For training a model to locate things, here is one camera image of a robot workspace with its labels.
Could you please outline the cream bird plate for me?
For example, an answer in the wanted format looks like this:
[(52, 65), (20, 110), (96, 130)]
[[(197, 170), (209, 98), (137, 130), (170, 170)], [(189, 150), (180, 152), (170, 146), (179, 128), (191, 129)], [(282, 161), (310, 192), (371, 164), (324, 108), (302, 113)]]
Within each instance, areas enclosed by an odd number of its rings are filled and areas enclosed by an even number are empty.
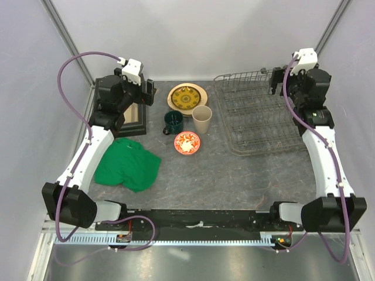
[(208, 100), (208, 94), (206, 92), (205, 89), (203, 89), (201, 86), (199, 85), (196, 85), (196, 84), (192, 84), (192, 83), (182, 83), (182, 84), (179, 84), (177, 86), (175, 86), (174, 88), (172, 88), (168, 94), (168, 97), (167, 97), (167, 103), (168, 103), (168, 100), (172, 100), (171, 99), (171, 95), (172, 93), (179, 87), (182, 87), (182, 86), (188, 86), (188, 87), (193, 87), (195, 89), (198, 90), (198, 92), (200, 93), (201, 95), (201, 100)]

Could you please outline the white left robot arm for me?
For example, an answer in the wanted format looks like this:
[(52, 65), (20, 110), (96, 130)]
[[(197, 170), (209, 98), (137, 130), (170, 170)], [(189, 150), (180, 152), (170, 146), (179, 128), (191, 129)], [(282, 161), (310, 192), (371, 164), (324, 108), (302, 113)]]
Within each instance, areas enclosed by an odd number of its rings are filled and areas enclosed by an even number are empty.
[(94, 201), (88, 189), (105, 151), (121, 131), (124, 112), (132, 104), (151, 106), (154, 102), (154, 82), (144, 79), (142, 69), (142, 65), (124, 66), (96, 80), (96, 101), (86, 135), (62, 175), (42, 188), (47, 213), (55, 223), (88, 228), (95, 222), (108, 221), (116, 230), (127, 227), (129, 217), (121, 211), (123, 204)]

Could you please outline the dark green mug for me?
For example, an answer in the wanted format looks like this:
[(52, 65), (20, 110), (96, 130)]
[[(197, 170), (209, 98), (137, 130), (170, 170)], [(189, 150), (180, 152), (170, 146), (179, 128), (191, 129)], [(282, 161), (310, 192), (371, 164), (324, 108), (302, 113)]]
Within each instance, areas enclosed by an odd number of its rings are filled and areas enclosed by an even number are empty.
[(169, 111), (163, 118), (165, 127), (164, 135), (177, 135), (183, 131), (183, 114), (179, 111)]

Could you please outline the beige tall cup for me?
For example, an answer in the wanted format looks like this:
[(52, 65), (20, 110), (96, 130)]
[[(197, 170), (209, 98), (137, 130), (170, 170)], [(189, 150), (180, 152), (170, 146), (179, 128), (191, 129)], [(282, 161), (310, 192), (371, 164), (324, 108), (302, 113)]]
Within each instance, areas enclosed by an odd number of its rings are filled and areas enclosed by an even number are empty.
[(208, 132), (212, 115), (212, 110), (205, 105), (199, 105), (193, 109), (192, 118), (197, 133)]

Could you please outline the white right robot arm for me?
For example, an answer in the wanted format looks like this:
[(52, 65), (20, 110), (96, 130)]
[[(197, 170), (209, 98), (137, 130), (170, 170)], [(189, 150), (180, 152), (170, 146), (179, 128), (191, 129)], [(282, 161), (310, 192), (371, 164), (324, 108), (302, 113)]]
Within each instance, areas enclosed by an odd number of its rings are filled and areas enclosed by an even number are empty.
[(335, 142), (334, 121), (324, 105), (331, 75), (314, 67), (293, 75), (285, 68), (272, 71), (270, 89), (291, 99), (294, 124), (307, 147), (316, 181), (316, 199), (308, 204), (275, 202), (268, 223), (274, 230), (289, 222), (308, 232), (351, 231), (367, 209), (365, 198), (357, 197), (343, 171)]

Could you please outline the white red patterned bowl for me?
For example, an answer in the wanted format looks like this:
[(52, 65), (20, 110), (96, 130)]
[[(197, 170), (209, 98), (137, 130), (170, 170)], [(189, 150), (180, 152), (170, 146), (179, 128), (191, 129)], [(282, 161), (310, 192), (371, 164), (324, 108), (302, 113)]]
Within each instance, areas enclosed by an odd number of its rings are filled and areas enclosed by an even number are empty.
[(199, 150), (201, 140), (196, 133), (184, 131), (175, 137), (173, 145), (180, 154), (187, 156), (195, 154)]

